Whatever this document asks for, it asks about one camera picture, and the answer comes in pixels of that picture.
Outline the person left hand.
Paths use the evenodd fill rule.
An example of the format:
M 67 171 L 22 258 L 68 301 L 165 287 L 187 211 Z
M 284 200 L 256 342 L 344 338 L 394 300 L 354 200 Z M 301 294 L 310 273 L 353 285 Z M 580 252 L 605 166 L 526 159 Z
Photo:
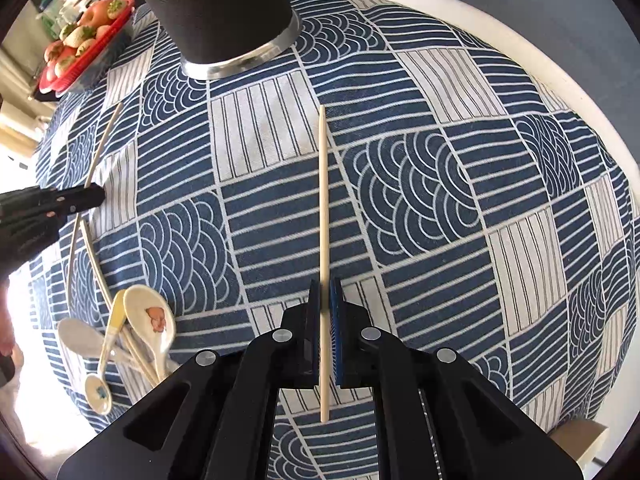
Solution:
M 4 280 L 0 285 L 0 353 L 10 356 L 15 346 L 14 328 L 8 309 L 9 281 Z

